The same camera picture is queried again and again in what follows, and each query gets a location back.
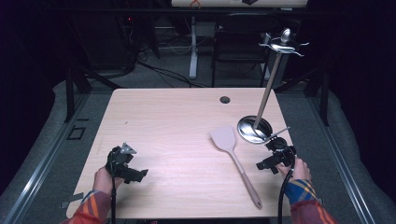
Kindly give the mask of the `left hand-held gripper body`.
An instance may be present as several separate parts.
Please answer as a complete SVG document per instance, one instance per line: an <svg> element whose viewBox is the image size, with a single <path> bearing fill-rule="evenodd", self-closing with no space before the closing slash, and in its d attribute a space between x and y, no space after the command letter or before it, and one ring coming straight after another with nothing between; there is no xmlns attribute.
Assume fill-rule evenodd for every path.
<svg viewBox="0 0 396 224"><path fill-rule="evenodd" d="M125 179L134 177L134 169L128 167L128 163L134 157L136 151L128 144L123 143L121 147L114 147L107 155L106 169L112 177Z"/></svg>

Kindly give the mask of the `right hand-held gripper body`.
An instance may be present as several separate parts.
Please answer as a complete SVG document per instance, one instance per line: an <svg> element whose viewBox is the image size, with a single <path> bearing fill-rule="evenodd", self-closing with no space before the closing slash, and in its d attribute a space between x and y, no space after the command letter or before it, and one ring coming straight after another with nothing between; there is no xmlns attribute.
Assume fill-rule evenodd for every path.
<svg viewBox="0 0 396 224"><path fill-rule="evenodd" d="M287 141L278 135L279 133L271 135L265 143L265 146L273 153L269 158L277 159L277 164L283 163L285 166L291 166L296 149L294 146L289 146Z"/></svg>

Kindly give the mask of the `metal utensil rack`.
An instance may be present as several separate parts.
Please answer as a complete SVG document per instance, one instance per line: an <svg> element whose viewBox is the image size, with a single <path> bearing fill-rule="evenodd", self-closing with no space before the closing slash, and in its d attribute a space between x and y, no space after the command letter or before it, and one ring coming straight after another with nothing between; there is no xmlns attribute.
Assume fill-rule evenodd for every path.
<svg viewBox="0 0 396 224"><path fill-rule="evenodd" d="M273 137L272 126L262 115L268 103L281 58L284 54L295 54L299 57L304 57L304 55L299 52L299 48L301 46L307 46L307 43L299 43L293 40L292 30L290 28L285 28L280 33L280 36L271 38L267 43L260 43L260 46L274 51L276 53L276 59L265 87L257 115L245 116L237 123L236 130L239 135L251 144L264 144Z"/></svg>

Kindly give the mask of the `pink silicone spatula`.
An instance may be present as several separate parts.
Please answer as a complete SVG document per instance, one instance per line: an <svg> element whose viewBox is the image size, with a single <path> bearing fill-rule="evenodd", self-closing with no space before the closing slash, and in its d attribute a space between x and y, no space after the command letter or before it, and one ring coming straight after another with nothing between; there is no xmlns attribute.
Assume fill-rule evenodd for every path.
<svg viewBox="0 0 396 224"><path fill-rule="evenodd" d="M245 170L243 169L241 163L237 159L234 153L234 147L236 145L236 138L234 136L233 128L231 126L223 126L218 127L215 130L209 132L210 138L214 145L221 151L226 152L232 158L241 178L245 184L247 192L255 204L255 206L259 209L262 208L262 201L260 199L259 194L254 189L252 183L250 182Z"/></svg>

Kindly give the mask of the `person's left hand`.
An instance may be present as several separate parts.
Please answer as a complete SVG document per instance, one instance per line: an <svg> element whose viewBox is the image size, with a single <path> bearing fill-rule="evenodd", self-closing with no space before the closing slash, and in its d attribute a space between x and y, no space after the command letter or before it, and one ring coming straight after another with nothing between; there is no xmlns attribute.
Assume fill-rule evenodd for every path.
<svg viewBox="0 0 396 224"><path fill-rule="evenodd" d="M117 189L122 182L122 178L113 178L105 167L101 167L94 175L92 189L111 195L112 190Z"/></svg>

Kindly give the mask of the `person's right hand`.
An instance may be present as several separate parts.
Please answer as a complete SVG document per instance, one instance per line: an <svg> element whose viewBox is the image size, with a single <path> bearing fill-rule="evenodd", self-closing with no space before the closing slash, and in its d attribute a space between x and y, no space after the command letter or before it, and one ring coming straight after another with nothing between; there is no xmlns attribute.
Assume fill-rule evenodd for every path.
<svg viewBox="0 0 396 224"><path fill-rule="evenodd" d="M290 166L285 166L280 163L276 166L276 169L282 174L283 177L286 177L287 173L292 169ZM310 180L312 178L310 169L305 161L296 157L293 172L289 178L289 181L297 180L297 179L306 179Z"/></svg>

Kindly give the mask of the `grey tape strip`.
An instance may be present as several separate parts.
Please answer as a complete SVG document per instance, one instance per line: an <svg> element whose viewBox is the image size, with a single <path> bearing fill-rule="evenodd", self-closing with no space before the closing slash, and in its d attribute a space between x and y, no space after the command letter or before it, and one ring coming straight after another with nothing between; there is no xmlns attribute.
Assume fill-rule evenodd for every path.
<svg viewBox="0 0 396 224"><path fill-rule="evenodd" d="M66 209L70 203L74 203L74 202L80 202L84 197L84 193L80 192L77 194L74 194L72 196L70 196L67 200L64 200L62 202L59 203L59 208L60 209Z"/></svg>

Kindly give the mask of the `black chair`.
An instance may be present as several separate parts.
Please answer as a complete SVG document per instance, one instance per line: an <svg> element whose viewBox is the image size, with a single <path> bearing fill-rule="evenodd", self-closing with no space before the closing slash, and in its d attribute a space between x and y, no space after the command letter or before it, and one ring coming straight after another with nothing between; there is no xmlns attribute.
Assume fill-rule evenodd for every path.
<svg viewBox="0 0 396 224"><path fill-rule="evenodd" d="M216 83L217 63L264 64L268 67L270 52L260 43L280 28L274 15L261 13L231 13L217 19L211 58L212 86Z"/></svg>

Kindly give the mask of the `dark equipment cabinet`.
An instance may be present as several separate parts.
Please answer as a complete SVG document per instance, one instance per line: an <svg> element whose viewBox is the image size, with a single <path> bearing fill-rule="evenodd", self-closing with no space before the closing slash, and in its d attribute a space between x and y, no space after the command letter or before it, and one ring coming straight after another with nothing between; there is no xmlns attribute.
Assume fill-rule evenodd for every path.
<svg viewBox="0 0 396 224"><path fill-rule="evenodd" d="M121 39L114 16L77 14L72 20L94 70L127 70L134 67L134 57Z"/></svg>

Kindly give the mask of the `white desk leg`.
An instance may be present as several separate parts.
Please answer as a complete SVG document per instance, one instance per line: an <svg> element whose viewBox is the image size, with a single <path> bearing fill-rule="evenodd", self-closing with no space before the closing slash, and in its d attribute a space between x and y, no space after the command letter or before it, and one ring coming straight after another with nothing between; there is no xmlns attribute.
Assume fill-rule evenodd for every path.
<svg viewBox="0 0 396 224"><path fill-rule="evenodd" d="M190 62L190 72L189 78L197 78L197 64L198 64L198 54L197 54L197 39L196 39L196 20L194 17L191 18L191 62Z"/></svg>

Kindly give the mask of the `aluminium floor rail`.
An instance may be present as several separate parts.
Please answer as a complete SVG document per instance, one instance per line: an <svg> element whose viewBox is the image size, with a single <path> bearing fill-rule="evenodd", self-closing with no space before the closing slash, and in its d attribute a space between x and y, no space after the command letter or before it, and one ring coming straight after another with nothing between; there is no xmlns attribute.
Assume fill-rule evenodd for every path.
<svg viewBox="0 0 396 224"><path fill-rule="evenodd" d="M71 130L75 116L83 109L88 99L89 94L81 94L75 101L74 114L65 122L65 98L60 95L55 98L55 104L39 136L21 168L0 196L0 224L21 224L50 172L61 145Z"/></svg>
<svg viewBox="0 0 396 224"><path fill-rule="evenodd" d="M350 201L352 202L355 211L361 221L361 224L376 224L373 214L371 213L366 201L363 199L360 188L358 187L352 173L350 172L347 161L338 146L332 130L329 126L326 126L319 114L319 105L314 98L308 97L307 102L314 113L314 117L318 123L318 126L324 133L327 142L330 146L330 154L338 174L346 188L346 192Z"/></svg>

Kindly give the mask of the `black metal frame stand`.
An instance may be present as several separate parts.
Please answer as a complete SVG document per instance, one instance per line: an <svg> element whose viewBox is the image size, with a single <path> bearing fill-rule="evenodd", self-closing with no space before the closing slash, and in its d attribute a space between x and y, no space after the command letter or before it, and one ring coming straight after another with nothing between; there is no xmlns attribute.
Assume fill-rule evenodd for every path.
<svg viewBox="0 0 396 224"><path fill-rule="evenodd" d="M100 83L108 86L112 90L120 88L120 85L108 80L105 77L100 76L87 67L81 65L74 65L67 69L65 73L65 89L66 89L66 117L65 122L68 122L73 118L76 107L75 107L75 91L74 87L83 94L89 94L92 91L92 86L88 81L88 78L93 78Z"/></svg>
<svg viewBox="0 0 396 224"><path fill-rule="evenodd" d="M275 88L276 93L286 91L302 81L308 81L304 89L306 97L315 97L318 91L321 91L319 102L319 117L325 126L329 125L328 121L328 103L329 103L329 81L330 76L324 65L311 69L297 78L286 81L284 84Z"/></svg>

